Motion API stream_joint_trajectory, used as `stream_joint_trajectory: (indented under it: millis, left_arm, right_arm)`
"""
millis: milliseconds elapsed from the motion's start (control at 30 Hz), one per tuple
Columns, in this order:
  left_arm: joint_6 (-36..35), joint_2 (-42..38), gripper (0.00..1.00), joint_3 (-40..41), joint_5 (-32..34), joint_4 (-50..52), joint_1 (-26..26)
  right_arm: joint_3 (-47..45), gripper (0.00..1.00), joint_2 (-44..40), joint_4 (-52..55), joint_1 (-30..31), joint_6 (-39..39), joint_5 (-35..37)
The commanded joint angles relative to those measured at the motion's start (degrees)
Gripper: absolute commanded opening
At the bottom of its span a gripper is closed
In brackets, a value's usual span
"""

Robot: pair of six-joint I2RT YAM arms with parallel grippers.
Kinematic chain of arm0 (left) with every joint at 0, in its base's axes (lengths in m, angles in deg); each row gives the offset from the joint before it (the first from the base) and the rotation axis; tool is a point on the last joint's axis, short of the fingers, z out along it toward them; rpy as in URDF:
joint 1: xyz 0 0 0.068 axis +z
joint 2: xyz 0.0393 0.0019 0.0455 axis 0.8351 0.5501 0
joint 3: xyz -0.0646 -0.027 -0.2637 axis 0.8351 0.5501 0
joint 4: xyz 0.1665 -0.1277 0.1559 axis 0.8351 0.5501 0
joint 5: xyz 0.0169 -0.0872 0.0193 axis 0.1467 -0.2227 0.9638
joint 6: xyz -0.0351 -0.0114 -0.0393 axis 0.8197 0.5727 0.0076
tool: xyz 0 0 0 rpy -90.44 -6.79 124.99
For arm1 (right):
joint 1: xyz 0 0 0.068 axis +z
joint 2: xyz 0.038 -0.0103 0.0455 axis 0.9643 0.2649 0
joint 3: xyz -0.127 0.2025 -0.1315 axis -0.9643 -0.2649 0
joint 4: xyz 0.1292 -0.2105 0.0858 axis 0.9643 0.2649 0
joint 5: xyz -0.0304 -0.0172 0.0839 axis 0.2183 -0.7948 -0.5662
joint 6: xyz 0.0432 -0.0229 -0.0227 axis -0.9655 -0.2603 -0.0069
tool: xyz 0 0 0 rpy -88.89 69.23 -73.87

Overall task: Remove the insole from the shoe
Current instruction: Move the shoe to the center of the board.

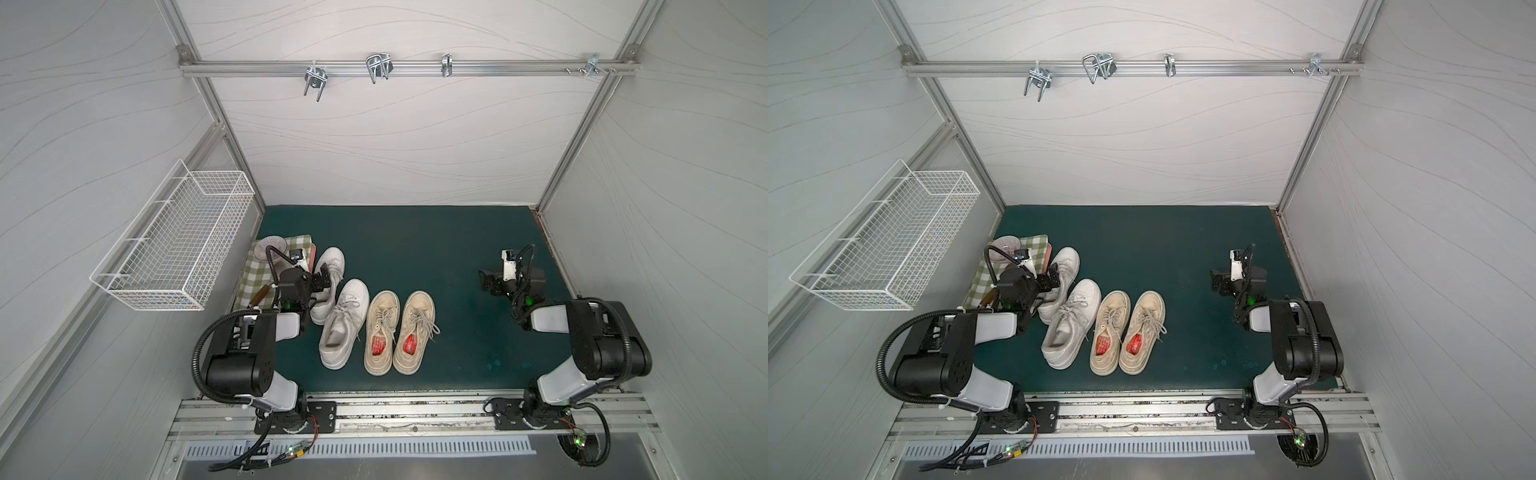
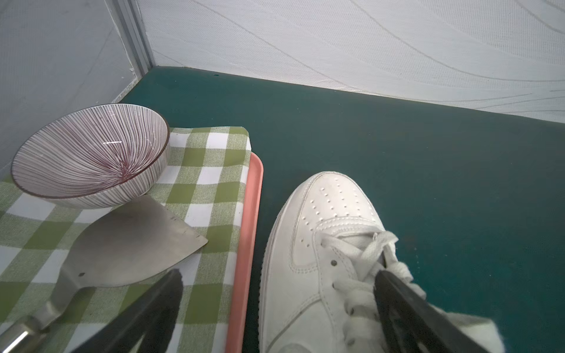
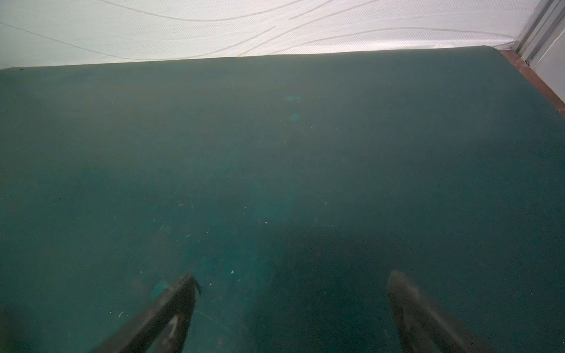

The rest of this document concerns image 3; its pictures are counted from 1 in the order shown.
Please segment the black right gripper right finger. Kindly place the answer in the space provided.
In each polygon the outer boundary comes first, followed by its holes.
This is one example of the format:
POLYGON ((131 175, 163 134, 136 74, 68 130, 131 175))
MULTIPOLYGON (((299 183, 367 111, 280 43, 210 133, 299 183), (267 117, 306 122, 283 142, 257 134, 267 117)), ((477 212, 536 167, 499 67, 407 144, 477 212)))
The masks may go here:
POLYGON ((436 304, 407 274, 393 270, 386 290, 404 352, 496 351, 436 304))

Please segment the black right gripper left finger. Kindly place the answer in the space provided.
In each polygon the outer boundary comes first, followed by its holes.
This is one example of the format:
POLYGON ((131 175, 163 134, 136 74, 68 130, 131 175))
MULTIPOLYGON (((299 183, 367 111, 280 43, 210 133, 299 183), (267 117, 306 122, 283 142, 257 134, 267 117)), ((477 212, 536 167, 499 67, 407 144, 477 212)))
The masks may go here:
POLYGON ((191 274, 183 275, 146 310, 129 320, 94 352, 181 352, 202 287, 191 274))

